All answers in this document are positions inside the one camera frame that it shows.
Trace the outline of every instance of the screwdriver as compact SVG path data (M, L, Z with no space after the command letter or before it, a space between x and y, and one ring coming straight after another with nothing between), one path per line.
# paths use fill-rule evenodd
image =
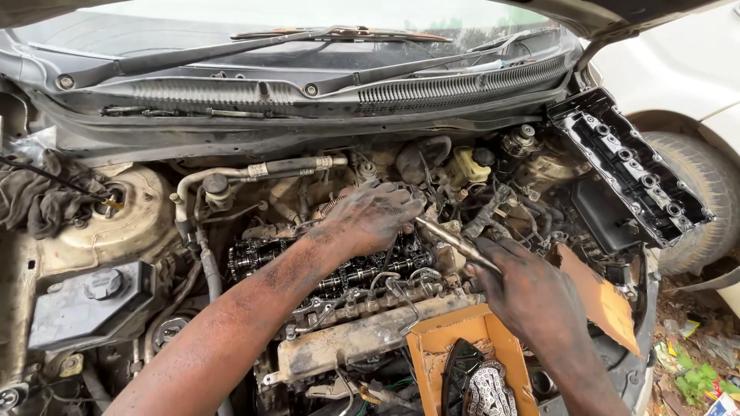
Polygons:
M477 263L482 264L483 266L486 266L490 268L491 270L494 270L501 273L501 269L498 268L493 262L488 260L483 253L478 250L478 247L475 247L475 244L471 243L470 241L467 241L464 238L458 237L455 234L451 233L449 230L447 230L445 227L442 227L441 225L428 221L421 217L414 218L417 223L422 224L425 226L429 232L435 234L437 237L440 238L440 240L444 241L445 243L453 246L457 249L457 251L461 254L467 257L468 259L475 261Z
M111 207L113 209L116 209L118 211L120 211L121 209L124 208L124 205L121 202L111 201L108 198L102 197L100 195L96 195L96 194L88 191L87 189L82 189L82 188L78 187L77 185L75 185L75 184L73 184L73 183L71 183L69 181L65 181L64 179L59 178L58 176L53 175L51 173L48 173L45 170L41 170L38 167L35 167L33 165L22 164L22 163L19 163L19 162L16 162L16 161L12 161L9 158L6 158L5 156L0 156L0 163L6 164L6 165L12 166L12 167L19 167L21 169L30 170L31 172L35 173L36 175L41 175L41 176L43 176L43 177L45 177L47 179L51 179L52 181L54 181L54 182L56 182L56 183L58 183L58 184L60 184L60 185L62 185L64 187L67 187L67 188L70 188L70 189L74 189L75 191L80 192L83 195L87 195L87 196L91 197L92 199L96 200L97 202L100 202L101 204L107 205L107 206L109 206L109 207Z

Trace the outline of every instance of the dirty cloth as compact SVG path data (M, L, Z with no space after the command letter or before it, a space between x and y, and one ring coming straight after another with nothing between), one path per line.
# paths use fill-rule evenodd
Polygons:
M72 182L96 195L105 195L105 177L70 157L52 149L43 152L43 170ZM14 153L9 159L30 164L31 159ZM88 195L82 195L59 183L26 169L0 164L0 226L9 231L26 230L36 240L55 236L74 218L85 219L92 213Z

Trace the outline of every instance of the windshield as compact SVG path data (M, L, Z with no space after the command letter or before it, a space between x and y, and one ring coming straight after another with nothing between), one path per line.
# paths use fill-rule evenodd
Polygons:
M413 30L452 42L297 41L212 62L358 70L450 56L503 35L555 25L529 10L487 0L134 0L80 9L18 28L16 35L27 43L127 57L227 43L235 33L333 24ZM532 58L557 46L559 36L514 42L504 57ZM472 64L462 61L448 68Z

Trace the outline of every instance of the green plant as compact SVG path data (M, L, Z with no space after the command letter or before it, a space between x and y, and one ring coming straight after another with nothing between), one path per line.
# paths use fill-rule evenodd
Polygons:
M688 371L676 378L676 387L686 398L686 403L695 406L701 403L705 390L709 392L714 390L713 382L717 380L717 372L707 363L697 366L685 354L679 353L677 358L679 364ZM740 393L737 386L726 380L719 381L719 388L726 393Z

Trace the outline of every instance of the engine bay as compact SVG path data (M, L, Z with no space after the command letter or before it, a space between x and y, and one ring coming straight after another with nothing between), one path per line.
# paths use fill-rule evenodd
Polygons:
M85 227L67 227L27 251L38 267L29 266L33 321L27 337L18 335L27 354L6 364L3 380L5 391L18 392L13 406L32 406L34 383L64 371L65 378L81 374L79 385L90 390L81 364L75 372L83 356L115 397L208 303L370 179L407 189L424 203L426 220L455 235L512 238L540 257L567 245L625 294L636 317L645 313L647 277L630 265L645 247L672 246L713 219L600 88L549 107L538 123L295 156L204 170L187 161L103 170L124 209L94 212ZM337 414L348 395L336 387L340 366L379 397L394 398L375 413L418 412L405 335L421 320L485 303L464 264L418 225L400 230L386 251L348 259L275 333L232 394L234 406L275 416ZM81 324L82 309L95 322ZM28 378L37 363L43 375ZM87 412L91 404L77 406Z

